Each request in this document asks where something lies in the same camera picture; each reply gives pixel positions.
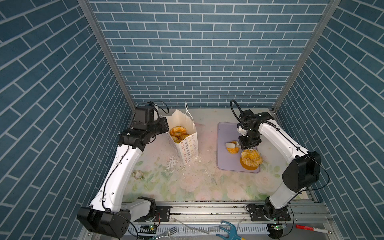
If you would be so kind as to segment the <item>ring donut bread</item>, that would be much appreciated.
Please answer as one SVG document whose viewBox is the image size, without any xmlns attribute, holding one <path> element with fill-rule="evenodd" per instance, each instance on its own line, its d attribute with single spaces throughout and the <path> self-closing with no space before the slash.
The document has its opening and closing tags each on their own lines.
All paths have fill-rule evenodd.
<svg viewBox="0 0 384 240">
<path fill-rule="evenodd" d="M 170 135 L 177 137 L 177 138 L 179 138 L 183 135 L 186 135 L 187 133 L 188 133 L 187 129 L 182 127 L 182 126 L 177 126 L 177 127 L 174 127 L 170 130 Z"/>
</svg>

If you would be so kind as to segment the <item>round ridged bun bread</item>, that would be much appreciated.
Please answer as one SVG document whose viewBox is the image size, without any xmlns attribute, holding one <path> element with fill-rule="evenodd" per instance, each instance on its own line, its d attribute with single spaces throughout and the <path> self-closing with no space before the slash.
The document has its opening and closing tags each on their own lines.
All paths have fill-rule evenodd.
<svg viewBox="0 0 384 240">
<path fill-rule="evenodd" d="M 227 148 L 227 151 L 232 154 L 232 155 L 235 155 L 237 154 L 239 151 L 240 151 L 241 148 L 235 148 L 235 149 L 229 149 Z"/>
</svg>

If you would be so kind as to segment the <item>white paper gift bag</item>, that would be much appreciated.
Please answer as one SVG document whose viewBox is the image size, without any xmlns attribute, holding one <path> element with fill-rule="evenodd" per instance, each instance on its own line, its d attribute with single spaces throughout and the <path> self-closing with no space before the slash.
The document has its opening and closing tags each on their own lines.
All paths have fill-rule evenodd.
<svg viewBox="0 0 384 240">
<path fill-rule="evenodd" d="M 171 146 L 176 150 L 183 164 L 193 161 L 199 156 L 198 134 L 194 119 L 188 110 L 188 105 L 185 103 L 185 111 L 175 110 L 170 116 L 166 116 L 170 130 L 177 126 L 182 126 L 187 129 L 189 135 L 180 143 L 175 143 L 170 135 L 170 130 L 167 132 Z"/>
</svg>

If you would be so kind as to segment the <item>metal bread tongs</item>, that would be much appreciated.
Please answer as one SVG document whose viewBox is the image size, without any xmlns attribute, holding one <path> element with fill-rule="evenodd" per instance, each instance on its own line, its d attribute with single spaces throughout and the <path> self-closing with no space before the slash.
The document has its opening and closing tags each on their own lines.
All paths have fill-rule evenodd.
<svg viewBox="0 0 384 240">
<path fill-rule="evenodd" d="M 229 148 L 229 149 L 235 149 L 235 148 L 240 148 L 241 146 L 238 144 L 237 141 L 232 141 L 232 142 L 227 142 L 225 144 L 226 148 Z"/>
</svg>

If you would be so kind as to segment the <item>small croissant bread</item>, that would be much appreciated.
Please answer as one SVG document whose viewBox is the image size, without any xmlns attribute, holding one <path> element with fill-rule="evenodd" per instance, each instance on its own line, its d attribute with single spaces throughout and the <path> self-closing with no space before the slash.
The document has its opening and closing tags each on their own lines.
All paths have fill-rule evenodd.
<svg viewBox="0 0 384 240">
<path fill-rule="evenodd" d="M 180 140 L 178 137 L 176 136 L 171 136 L 172 140 L 175 142 L 175 143 L 180 143 L 182 140 Z"/>
</svg>

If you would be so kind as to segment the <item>small smooth oval bread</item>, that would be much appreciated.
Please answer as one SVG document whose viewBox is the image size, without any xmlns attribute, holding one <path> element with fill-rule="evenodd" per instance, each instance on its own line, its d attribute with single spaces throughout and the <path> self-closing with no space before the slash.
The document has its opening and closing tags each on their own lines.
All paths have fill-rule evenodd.
<svg viewBox="0 0 384 240">
<path fill-rule="evenodd" d="M 188 137 L 189 135 L 188 134 L 185 134 L 185 135 L 182 135 L 179 137 L 179 140 L 184 140 Z"/>
</svg>

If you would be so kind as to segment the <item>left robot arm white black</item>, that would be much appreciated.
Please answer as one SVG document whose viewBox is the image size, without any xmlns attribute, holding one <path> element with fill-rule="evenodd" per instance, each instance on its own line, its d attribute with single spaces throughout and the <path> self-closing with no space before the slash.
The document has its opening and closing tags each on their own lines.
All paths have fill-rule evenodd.
<svg viewBox="0 0 384 240">
<path fill-rule="evenodd" d="M 77 219 L 89 232 L 120 239 L 134 221 L 155 216 L 154 199 L 140 197 L 124 205 L 123 196 L 146 145 L 152 138 L 168 131 L 167 119 L 162 117 L 151 123 L 134 123 L 133 128 L 120 134 L 116 155 L 105 181 L 90 205 L 81 207 L 77 214 Z"/>
</svg>

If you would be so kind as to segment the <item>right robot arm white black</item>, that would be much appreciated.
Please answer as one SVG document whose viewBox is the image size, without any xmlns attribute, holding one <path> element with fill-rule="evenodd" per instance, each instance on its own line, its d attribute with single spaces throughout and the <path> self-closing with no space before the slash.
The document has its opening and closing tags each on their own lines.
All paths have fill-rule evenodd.
<svg viewBox="0 0 384 240">
<path fill-rule="evenodd" d="M 287 211 L 288 204 L 301 192 L 319 180 L 321 157 L 309 152 L 295 142 L 274 120 L 252 120 L 238 123 L 239 143 L 242 149 L 256 146 L 257 137 L 267 138 L 288 164 L 282 174 L 283 182 L 265 200 L 263 207 L 266 219 L 274 221 Z"/>
</svg>

